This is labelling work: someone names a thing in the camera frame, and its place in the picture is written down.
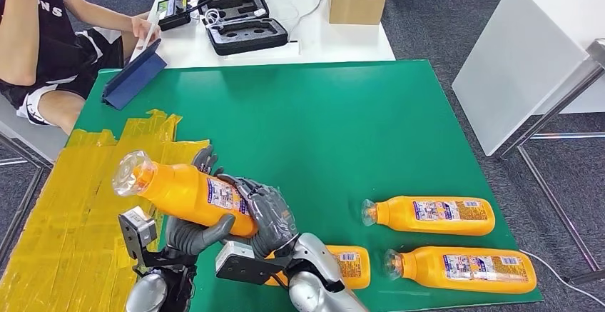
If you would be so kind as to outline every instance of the bottle cap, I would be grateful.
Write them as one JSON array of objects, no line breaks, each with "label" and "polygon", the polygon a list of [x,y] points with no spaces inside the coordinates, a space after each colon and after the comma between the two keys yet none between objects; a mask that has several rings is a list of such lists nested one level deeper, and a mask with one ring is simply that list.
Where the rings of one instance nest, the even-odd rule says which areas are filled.
[{"label": "bottle cap", "polygon": [[401,255],[395,250],[389,249],[385,254],[385,273],[391,280],[400,278],[403,274]]},{"label": "bottle cap", "polygon": [[361,204],[361,220],[363,225],[370,226],[376,223],[378,219],[378,211],[376,210],[376,204],[365,199]]},{"label": "bottle cap", "polygon": [[119,196],[133,196],[147,189],[155,173],[156,165],[145,151],[133,151],[120,161],[111,186]]}]

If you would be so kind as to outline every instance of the yellow tape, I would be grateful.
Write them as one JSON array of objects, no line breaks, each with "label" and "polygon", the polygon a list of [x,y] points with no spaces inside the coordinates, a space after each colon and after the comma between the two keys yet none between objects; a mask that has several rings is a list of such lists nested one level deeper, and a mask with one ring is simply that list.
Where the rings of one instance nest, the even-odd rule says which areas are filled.
[{"label": "yellow tape", "polygon": [[135,261],[126,253],[117,216],[139,205],[160,227],[162,215],[145,199],[113,194],[118,162],[142,149],[154,161],[189,163],[210,143],[174,143],[181,118],[149,114],[129,119],[119,141],[108,130],[72,133],[0,280],[0,311],[124,311]]}]

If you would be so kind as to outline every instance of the orange juice bottle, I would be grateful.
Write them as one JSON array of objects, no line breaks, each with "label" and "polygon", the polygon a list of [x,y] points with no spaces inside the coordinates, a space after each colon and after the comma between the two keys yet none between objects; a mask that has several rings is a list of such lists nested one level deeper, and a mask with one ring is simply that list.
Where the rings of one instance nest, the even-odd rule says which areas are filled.
[{"label": "orange juice bottle", "polygon": [[382,203],[365,200],[362,221],[396,231],[483,236],[494,229],[492,206],[484,199],[454,196],[396,196]]},{"label": "orange juice bottle", "polygon": [[145,151],[134,151],[122,159],[111,184],[119,196],[142,196],[171,216],[212,226],[231,213],[235,216],[233,235],[256,233],[248,205],[237,189],[189,164],[160,164]]},{"label": "orange juice bottle", "polygon": [[536,272],[525,254],[513,250],[424,246],[411,253],[387,251],[391,279],[409,278],[426,287],[488,293],[527,293]]},{"label": "orange juice bottle", "polygon": [[[364,289],[370,285],[370,255],[360,246],[326,246],[340,266],[340,273],[349,289]],[[278,277],[284,284],[288,278],[281,272]],[[265,285],[277,286],[278,282],[270,278]]]}]

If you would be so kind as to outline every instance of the black carrying case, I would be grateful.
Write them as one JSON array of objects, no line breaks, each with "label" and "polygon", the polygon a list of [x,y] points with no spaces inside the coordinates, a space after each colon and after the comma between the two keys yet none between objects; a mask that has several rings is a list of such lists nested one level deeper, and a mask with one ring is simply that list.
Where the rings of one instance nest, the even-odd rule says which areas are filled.
[{"label": "black carrying case", "polygon": [[[201,13],[218,10],[223,23],[212,26],[207,32],[216,54],[225,56],[261,49],[284,46],[288,31],[269,17],[265,0],[212,0],[202,6]],[[264,13],[255,15],[255,11]]]}]

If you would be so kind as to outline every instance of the gray robotic finger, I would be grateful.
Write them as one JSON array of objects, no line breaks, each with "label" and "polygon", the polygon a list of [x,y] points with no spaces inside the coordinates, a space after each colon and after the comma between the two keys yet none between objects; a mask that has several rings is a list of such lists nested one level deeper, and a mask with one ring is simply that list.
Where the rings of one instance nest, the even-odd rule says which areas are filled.
[{"label": "gray robotic finger", "polygon": [[187,255],[198,255],[228,236],[234,223],[235,217],[230,213],[224,214],[217,224],[208,228],[169,216],[166,221],[166,244]]}]

